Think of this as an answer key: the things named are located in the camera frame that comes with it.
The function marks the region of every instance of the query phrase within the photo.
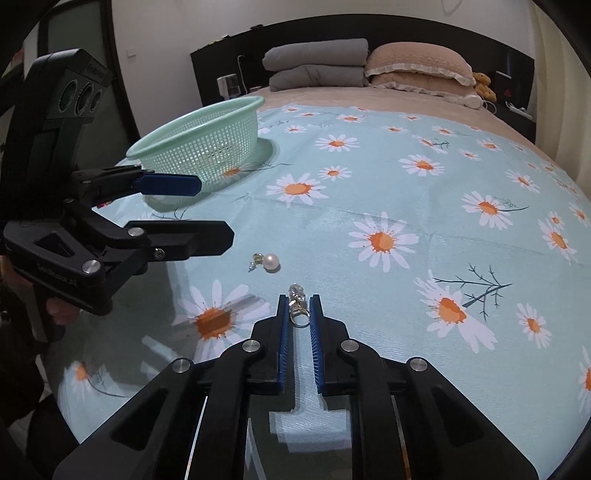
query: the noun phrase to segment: pink pillow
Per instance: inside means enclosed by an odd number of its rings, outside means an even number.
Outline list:
[[[462,56],[440,45],[416,42],[388,43],[376,48],[368,58],[365,76],[388,72],[426,73],[475,85],[476,80]]]
[[[441,97],[465,97],[475,95],[473,87],[460,85],[454,79],[445,79],[425,75],[424,73],[389,72],[375,75],[371,85],[380,88],[392,88],[406,92],[426,93]]]

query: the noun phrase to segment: cable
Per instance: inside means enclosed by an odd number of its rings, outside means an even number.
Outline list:
[[[244,87],[244,95],[248,94],[248,90],[246,89],[246,83],[244,83],[244,75],[242,74],[242,66],[240,65],[240,57],[243,57],[244,55],[239,55],[236,58],[236,62],[238,62],[238,71],[240,72],[240,79],[242,81],[242,86]]]

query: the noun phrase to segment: pearl earring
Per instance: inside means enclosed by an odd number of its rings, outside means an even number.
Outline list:
[[[254,254],[252,256],[252,262],[248,266],[248,271],[253,271],[257,265],[262,265],[267,271],[273,271],[279,268],[279,264],[279,257],[275,254]]]

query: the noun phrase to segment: pillow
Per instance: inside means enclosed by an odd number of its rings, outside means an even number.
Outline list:
[[[269,79],[272,92],[303,87],[364,87],[363,67],[302,65],[283,70]]]
[[[292,43],[270,49],[262,64],[270,72],[309,64],[364,67],[368,53],[368,41],[364,38]]]
[[[368,58],[365,75],[388,72],[427,73],[455,79],[462,85],[476,84],[472,67],[459,53],[430,43],[402,41],[376,48]]]
[[[392,88],[406,92],[427,93],[440,97],[465,97],[474,95],[474,87],[460,85],[454,79],[425,75],[424,73],[389,72],[375,75],[371,79],[373,87]]]

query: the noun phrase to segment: headboard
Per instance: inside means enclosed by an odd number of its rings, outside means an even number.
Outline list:
[[[527,106],[534,79],[534,59],[492,38],[464,28],[422,18],[398,15],[343,14],[300,18],[225,37],[191,53],[203,105],[219,102],[218,77],[239,74],[238,56],[246,88],[268,86],[273,72],[261,63],[265,53],[288,43],[366,38],[370,51],[385,43],[418,41],[455,50],[474,72],[499,70],[516,81],[513,103]]]

